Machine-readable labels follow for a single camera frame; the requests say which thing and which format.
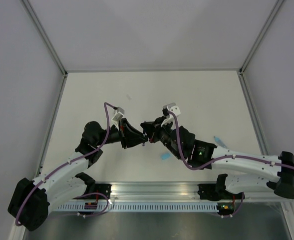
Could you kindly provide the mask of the light blue highlighter pen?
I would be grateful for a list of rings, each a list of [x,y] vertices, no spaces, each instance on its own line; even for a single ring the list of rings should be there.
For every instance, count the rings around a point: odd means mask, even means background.
[[[224,144],[224,142],[217,136],[214,136],[214,141],[217,145],[223,147],[223,148],[227,148],[227,146]]]

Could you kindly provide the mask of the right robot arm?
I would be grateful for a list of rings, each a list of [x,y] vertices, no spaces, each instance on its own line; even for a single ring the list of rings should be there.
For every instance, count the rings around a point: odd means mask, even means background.
[[[172,129],[164,117],[141,123],[149,142],[161,142],[177,159],[192,171],[229,170],[217,177],[214,191],[219,198],[245,192],[272,191],[275,195],[294,200],[294,154],[250,155],[232,151],[210,142],[197,140],[183,126]]]

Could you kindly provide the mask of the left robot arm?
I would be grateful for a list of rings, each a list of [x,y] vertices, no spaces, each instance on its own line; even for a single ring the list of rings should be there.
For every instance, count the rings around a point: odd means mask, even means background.
[[[147,136],[125,118],[119,120],[117,125],[109,125],[107,129],[96,121],[88,122],[80,144],[64,163],[32,180],[24,177],[16,184],[8,213],[15,218],[16,226],[34,231],[53,210],[69,200],[78,197],[90,199],[94,195],[107,199],[105,194],[96,192],[96,181],[85,170],[98,161],[105,144],[121,143],[127,149],[147,140]]]

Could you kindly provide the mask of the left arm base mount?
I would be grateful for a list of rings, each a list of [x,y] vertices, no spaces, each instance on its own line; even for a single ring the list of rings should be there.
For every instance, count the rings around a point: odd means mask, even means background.
[[[89,200],[103,200],[104,196],[107,197],[107,199],[110,199],[111,194],[111,187],[112,185],[109,183],[97,183],[91,176],[87,175],[84,172],[81,172],[75,176],[76,178],[82,180],[85,185],[86,189],[85,192],[77,197],[76,199],[89,199]]]

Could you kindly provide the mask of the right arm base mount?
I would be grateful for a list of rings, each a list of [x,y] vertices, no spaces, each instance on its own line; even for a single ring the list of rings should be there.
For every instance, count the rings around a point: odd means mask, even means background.
[[[201,200],[217,202],[221,200],[241,200],[242,193],[231,193],[226,190],[227,174],[220,174],[215,183],[198,184],[198,195]]]

